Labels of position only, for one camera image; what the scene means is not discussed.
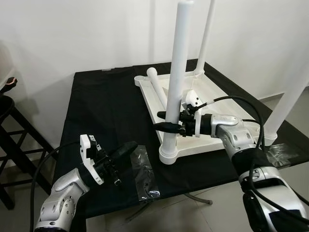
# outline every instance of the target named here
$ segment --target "white wall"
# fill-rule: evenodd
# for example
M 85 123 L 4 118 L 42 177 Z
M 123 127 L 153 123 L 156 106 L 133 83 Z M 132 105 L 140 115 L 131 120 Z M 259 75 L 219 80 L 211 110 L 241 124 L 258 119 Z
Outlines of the white wall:
M 0 57 L 19 81 L 9 95 L 56 146 L 74 73 L 170 61 L 177 2 L 0 1 Z M 189 58 L 198 56 L 209 7 L 195 2 Z M 309 58 L 308 9 L 305 0 L 218 0 L 207 62 L 258 98 L 284 91 Z

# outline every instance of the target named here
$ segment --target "table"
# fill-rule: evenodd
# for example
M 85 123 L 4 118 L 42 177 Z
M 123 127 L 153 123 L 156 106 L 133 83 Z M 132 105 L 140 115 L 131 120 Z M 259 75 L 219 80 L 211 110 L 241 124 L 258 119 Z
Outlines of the table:
M 192 71 L 197 60 L 187 62 Z M 134 85 L 136 75 L 146 75 L 155 67 L 158 74 L 170 72 L 170 63 L 115 68 L 110 71 L 77 72 L 74 76 L 67 117 L 61 144 L 79 140 L 80 134 L 92 134 L 107 151 L 123 142 L 135 140 L 145 145 L 161 198 L 168 198 L 195 190 L 225 184 L 238 179 L 224 150 L 178 158 L 173 165 L 159 160 L 160 146 L 140 88 Z M 271 110 L 205 63 L 205 74 L 228 95 L 250 100 L 266 121 Z M 253 109 L 238 102 L 255 119 Z M 292 165 L 309 161 L 309 138 L 284 121 L 278 130 L 275 144 L 286 143 L 297 150 L 298 157 L 290 159 Z M 62 149 L 56 164 L 54 180 L 82 162 L 79 145 Z M 80 198 L 76 218 L 90 218 L 139 204 L 129 157 L 124 158 L 121 170 L 121 189 L 104 183 Z

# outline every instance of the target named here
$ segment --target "black chair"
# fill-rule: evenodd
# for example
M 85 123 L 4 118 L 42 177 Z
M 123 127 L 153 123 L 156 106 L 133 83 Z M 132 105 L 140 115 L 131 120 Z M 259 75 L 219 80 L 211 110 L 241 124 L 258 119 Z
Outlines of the black chair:
M 20 125 L 23 127 L 23 130 L 7 132 L 3 127 L 2 123 L 4 119 L 11 115 Z M 41 149 L 35 149 L 30 151 L 22 151 L 20 146 L 25 139 L 27 133 L 29 133 L 41 146 Z M 17 143 L 11 138 L 11 135 L 21 134 Z M 7 163 L 8 160 L 12 160 L 16 166 L 21 169 L 22 172 L 30 174 L 32 177 L 35 173 L 36 167 L 29 160 L 26 154 L 42 152 L 40 162 L 45 157 L 47 152 L 51 152 L 53 148 L 50 144 L 38 133 L 38 131 L 25 119 L 25 117 L 15 108 L 15 103 L 12 98 L 7 96 L 1 96 L 0 94 L 0 147 L 6 153 L 5 157 L 0 157 L 0 161 L 2 164 L 0 165 L 0 175 Z M 58 153 L 55 153 L 53 156 L 57 159 Z M 0 183 L 0 199 L 5 204 L 8 209 L 14 208 L 14 202 L 11 200 L 7 192 L 5 191 L 5 187 L 8 186 L 16 186 L 21 184 L 30 183 L 32 179 L 15 181 L 11 183 Z M 44 189 L 47 194 L 51 192 L 51 185 L 49 182 L 43 177 L 42 174 L 37 176 L 37 183 Z

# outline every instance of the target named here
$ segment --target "floor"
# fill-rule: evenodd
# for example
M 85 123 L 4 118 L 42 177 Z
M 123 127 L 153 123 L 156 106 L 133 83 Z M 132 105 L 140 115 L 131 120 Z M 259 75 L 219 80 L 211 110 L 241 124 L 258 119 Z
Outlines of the floor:
M 278 99 L 264 102 L 273 108 Z M 307 89 L 292 112 L 288 121 L 309 137 L 309 90 Z M 51 179 L 53 162 L 44 168 L 44 174 Z M 309 199 L 309 163 L 280 170 L 283 178 L 301 195 Z M 4 178 L 20 178 L 16 170 L 8 168 Z M 8 211 L 0 203 L 1 231 L 19 232 L 28 230 L 29 185 L 7 189 L 15 200 L 15 209 Z M 87 220 L 88 232 L 250 232 L 252 231 L 244 206 L 242 192 L 238 182 L 233 182 L 192 193 L 200 198 L 213 200 L 213 205 L 205 205 L 188 199 L 184 195 L 154 202 L 139 217 L 126 222 L 139 207 L 113 212 Z M 35 218 L 47 194 L 40 187 L 35 193 Z

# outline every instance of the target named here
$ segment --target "robotic arm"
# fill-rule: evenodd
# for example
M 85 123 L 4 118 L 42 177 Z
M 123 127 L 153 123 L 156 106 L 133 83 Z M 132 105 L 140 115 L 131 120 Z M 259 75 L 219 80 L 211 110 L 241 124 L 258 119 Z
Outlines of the robotic arm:
M 93 135 L 80 136 L 80 154 L 83 163 L 60 177 L 44 201 L 35 232 L 69 232 L 79 198 L 91 188 L 104 183 L 103 177 L 112 177 L 115 185 L 121 180 L 114 159 L 132 153 L 137 144 L 123 144 L 111 155 L 97 144 Z
M 307 232 L 306 223 L 288 216 L 256 195 L 254 190 L 288 211 L 306 217 L 304 206 L 297 195 L 280 176 L 277 168 L 268 162 L 264 152 L 256 148 L 250 131 L 241 119 L 231 115 L 201 115 L 192 105 L 180 112 L 182 125 L 169 122 L 156 123 L 155 129 L 168 133 L 179 133 L 182 136 L 199 137 L 200 134 L 220 138 L 225 150 L 239 176 L 244 192 L 243 203 L 250 226 L 254 232 Z M 158 112 L 157 116 L 165 119 L 166 112 Z M 252 180 L 254 188 L 249 184 L 252 163 L 254 169 Z

